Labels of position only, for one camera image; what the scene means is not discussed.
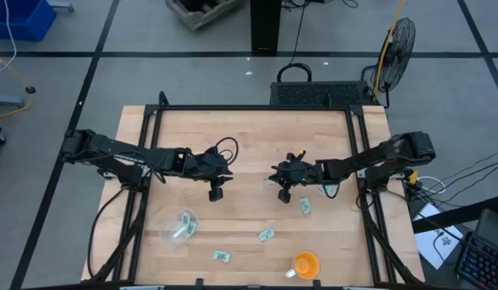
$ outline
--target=gray floor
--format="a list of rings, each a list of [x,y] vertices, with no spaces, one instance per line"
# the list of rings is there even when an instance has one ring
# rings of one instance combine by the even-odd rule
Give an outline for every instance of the gray floor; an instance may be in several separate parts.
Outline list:
[[[75,13],[59,13],[40,43],[20,51],[92,52],[112,0],[73,0]],[[305,12],[299,51],[378,52],[396,11],[396,0],[360,1],[356,10],[335,0]],[[466,0],[489,51],[498,52],[498,0]],[[301,12],[283,10],[281,51],[292,51]],[[402,16],[417,27],[416,52],[479,52],[454,0],[407,1]],[[249,7],[195,33],[168,12],[162,0],[120,0],[105,52],[237,52],[251,46]],[[10,51],[0,40],[0,51]],[[172,104],[267,104],[269,86],[289,58],[101,58],[79,121],[114,136],[125,105],[156,102],[164,90]],[[352,81],[372,58],[297,58],[315,81]],[[19,57],[14,66],[38,89],[28,111],[0,121],[8,143],[0,149],[0,289],[9,286],[50,176],[90,58]],[[286,72],[302,81],[301,71]],[[0,93],[22,94],[9,72]],[[426,131],[438,157],[422,175],[449,176],[498,152],[498,89],[482,58],[412,59],[392,92],[393,133]],[[465,180],[440,197],[470,184]],[[65,166],[24,287],[79,281],[89,227],[103,181],[92,168]],[[466,205],[498,195],[498,171],[456,197]],[[451,270],[424,264],[427,279],[453,285]]]

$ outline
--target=keyboard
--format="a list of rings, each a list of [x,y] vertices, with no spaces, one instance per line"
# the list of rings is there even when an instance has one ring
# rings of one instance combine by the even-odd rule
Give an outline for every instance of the keyboard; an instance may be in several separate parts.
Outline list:
[[[498,248],[471,232],[465,240],[477,251],[462,244],[455,272],[480,289],[498,290]]]
[[[275,82],[271,104],[323,105],[329,96],[332,106],[378,105],[364,93],[366,87],[365,81]]]

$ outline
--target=yellow cable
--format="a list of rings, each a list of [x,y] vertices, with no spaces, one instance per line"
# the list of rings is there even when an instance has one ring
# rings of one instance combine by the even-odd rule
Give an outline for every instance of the yellow cable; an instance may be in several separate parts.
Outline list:
[[[388,41],[391,39],[391,35],[394,32],[394,28],[396,28],[396,22],[400,17],[401,8],[403,8],[403,4],[405,4],[405,0],[400,0],[400,5],[397,7],[396,16],[394,16],[394,22],[392,23],[391,29],[388,31],[387,39],[385,40],[384,50],[381,52],[381,55],[380,55],[380,62],[378,62],[378,70],[376,70],[374,100],[376,100],[376,96],[378,96],[378,91],[380,89],[380,74],[381,74],[382,66],[384,64],[385,52],[387,52]]]
[[[7,64],[7,62],[0,57],[0,61],[5,64]],[[29,88],[31,87],[31,84],[29,84],[29,82],[25,79],[25,77],[22,76],[22,74],[20,74],[15,68],[13,68],[12,66],[10,65],[7,65],[7,68],[12,71],[13,73],[15,73],[15,75],[18,77],[18,79],[20,79],[20,81],[23,83],[23,85],[25,85],[26,88]],[[30,94],[28,96],[28,99],[27,99],[27,103],[25,104],[24,107],[20,108],[20,109],[17,109],[17,110],[13,110],[9,113],[6,113],[6,114],[3,114],[3,115],[0,115],[0,119],[1,118],[5,118],[7,116],[11,116],[13,114],[17,114],[19,112],[22,112],[24,110],[27,110],[29,107],[31,107],[31,104],[32,104],[32,101],[34,100],[34,97],[32,97]]]

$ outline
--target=blue bin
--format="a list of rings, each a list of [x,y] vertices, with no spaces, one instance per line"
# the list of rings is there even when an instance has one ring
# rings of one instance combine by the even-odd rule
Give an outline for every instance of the blue bin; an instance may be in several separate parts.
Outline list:
[[[9,25],[15,40],[41,41],[56,18],[46,0],[7,0]],[[0,0],[0,39],[9,39],[6,7]]]

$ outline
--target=electric fan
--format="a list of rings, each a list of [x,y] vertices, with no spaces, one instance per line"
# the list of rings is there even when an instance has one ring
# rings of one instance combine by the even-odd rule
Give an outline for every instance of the electric fan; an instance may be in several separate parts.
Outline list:
[[[367,88],[367,93],[373,100],[376,99],[376,91],[385,93],[387,104],[384,108],[388,108],[388,92],[393,90],[398,82],[400,82],[403,73],[407,68],[407,64],[412,54],[413,43],[416,39],[416,26],[412,20],[408,18],[400,19],[396,22],[394,30],[390,36],[385,39],[384,45],[381,48],[380,58],[378,63],[370,65],[362,70],[360,78],[363,81],[365,72],[372,69],[371,83],[373,87]],[[383,61],[380,70],[380,59],[384,53]]]

